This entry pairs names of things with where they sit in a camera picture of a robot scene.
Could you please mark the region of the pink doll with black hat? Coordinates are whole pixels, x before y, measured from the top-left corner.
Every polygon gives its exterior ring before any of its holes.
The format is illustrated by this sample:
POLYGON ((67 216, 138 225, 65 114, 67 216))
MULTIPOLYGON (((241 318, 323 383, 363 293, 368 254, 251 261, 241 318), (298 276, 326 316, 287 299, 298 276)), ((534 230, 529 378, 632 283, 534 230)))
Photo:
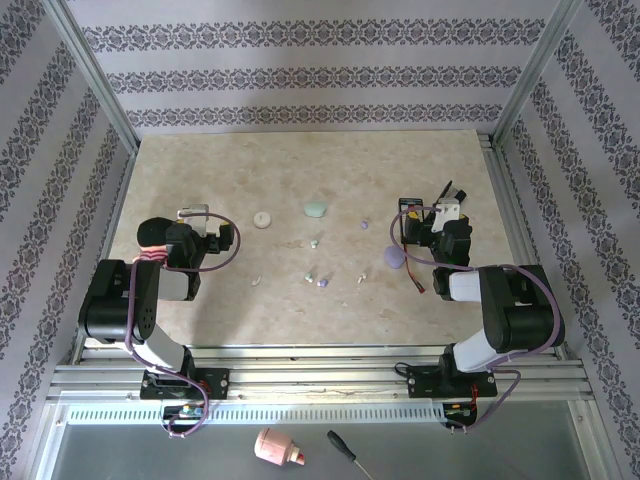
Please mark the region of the pink doll with black hat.
POLYGON ((143 221, 137 230, 140 252, 135 261, 156 261, 165 264, 169 251, 166 231, 173 225, 171 219, 154 217, 143 221))

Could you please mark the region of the black hair clip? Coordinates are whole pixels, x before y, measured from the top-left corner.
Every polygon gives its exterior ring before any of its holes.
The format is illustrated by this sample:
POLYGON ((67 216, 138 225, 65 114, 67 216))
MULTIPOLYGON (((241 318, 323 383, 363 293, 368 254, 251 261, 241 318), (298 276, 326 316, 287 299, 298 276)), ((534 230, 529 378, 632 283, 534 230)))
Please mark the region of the black hair clip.
POLYGON ((439 195, 436 203, 443 203, 445 200, 456 200, 459 204, 462 204, 466 197, 467 193, 464 190, 454 187, 453 182, 449 181, 439 195))

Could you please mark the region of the small circuit board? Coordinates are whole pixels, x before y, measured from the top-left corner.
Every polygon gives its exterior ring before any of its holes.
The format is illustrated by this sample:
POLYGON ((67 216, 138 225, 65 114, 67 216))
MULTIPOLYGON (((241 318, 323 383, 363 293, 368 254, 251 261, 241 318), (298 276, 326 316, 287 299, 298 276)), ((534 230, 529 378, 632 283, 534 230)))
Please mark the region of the small circuit board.
POLYGON ((449 421, 474 423, 477 418, 477 405, 473 402, 444 403, 445 417, 449 421))
POLYGON ((204 415, 204 407, 195 404, 171 405, 163 410, 163 420, 191 420, 196 421, 204 415))

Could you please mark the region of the pink plastic bottle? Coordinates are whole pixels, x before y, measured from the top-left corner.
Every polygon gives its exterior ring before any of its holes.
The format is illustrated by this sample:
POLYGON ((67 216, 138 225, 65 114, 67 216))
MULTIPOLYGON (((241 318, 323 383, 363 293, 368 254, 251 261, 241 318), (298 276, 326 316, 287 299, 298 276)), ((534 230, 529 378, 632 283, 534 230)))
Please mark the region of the pink plastic bottle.
POLYGON ((257 458, 278 466, 286 463, 304 466, 306 463, 304 454, 293 439, 272 428, 264 428, 259 432, 254 445, 254 454, 257 458))

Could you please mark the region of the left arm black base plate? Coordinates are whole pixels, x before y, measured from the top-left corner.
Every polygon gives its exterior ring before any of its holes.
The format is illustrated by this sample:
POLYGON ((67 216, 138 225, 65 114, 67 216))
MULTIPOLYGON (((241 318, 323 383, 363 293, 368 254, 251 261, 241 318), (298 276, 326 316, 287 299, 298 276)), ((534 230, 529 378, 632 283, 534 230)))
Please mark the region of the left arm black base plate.
MULTIPOLYGON (((197 368, 191 378, 207 394, 210 400, 226 400, 229 387, 229 370, 222 368, 197 368)), ((198 388, 172 376, 145 371, 139 392, 141 400, 201 401, 198 388)))

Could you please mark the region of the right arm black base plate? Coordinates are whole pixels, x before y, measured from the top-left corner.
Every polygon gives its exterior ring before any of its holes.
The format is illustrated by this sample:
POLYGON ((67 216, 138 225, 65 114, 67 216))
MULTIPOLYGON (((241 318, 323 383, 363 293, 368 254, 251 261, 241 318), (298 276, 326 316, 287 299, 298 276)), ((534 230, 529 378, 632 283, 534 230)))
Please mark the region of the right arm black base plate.
POLYGON ((438 366, 410 368, 407 386, 410 398, 494 398, 498 394, 495 378, 490 373, 445 372, 438 366))

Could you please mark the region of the aluminium mounting rail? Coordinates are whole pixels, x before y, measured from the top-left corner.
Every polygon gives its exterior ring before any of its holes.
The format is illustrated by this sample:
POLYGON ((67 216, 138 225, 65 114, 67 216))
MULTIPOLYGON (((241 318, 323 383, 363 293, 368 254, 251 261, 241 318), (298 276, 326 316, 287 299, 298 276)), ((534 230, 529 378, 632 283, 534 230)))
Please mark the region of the aluminium mounting rail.
MULTIPOLYGON (((434 365, 443 346, 302 345, 193 348, 199 367, 226 368, 231 402, 364 403, 404 401, 407 385, 394 371, 398 362, 434 365)), ((46 391, 49 403, 136 401, 141 365, 113 346, 89 341, 71 364, 55 368, 46 391)), ((512 401, 591 400, 594 390, 580 360, 560 350, 515 359, 495 371, 504 392, 520 382, 512 401)))

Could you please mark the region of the aluminium frame post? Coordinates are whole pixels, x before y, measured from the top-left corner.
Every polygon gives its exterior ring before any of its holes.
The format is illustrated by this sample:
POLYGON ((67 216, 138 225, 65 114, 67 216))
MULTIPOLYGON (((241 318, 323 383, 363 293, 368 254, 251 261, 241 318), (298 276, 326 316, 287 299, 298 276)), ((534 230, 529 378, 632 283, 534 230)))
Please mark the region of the aluminium frame post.
POLYGON ((91 88, 126 150, 133 155, 139 151, 140 139, 120 104, 107 75, 101 68, 81 27, 66 0, 41 0, 62 40, 73 55, 88 86, 91 88))
POLYGON ((500 148, 584 0, 559 0, 507 100, 491 137, 500 148))

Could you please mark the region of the black handled screwdriver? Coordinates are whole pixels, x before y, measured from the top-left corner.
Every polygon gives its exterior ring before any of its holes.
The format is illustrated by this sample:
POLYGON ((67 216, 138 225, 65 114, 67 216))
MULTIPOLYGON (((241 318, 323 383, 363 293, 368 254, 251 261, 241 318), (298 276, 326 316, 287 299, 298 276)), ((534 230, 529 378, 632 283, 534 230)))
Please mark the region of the black handled screwdriver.
POLYGON ((347 446, 345 441, 335 431, 329 430, 326 436, 329 439, 330 443, 334 446, 334 448, 341 454, 343 454, 351 463, 353 463, 367 477, 368 480, 374 480, 371 474, 359 463, 353 451, 347 446))

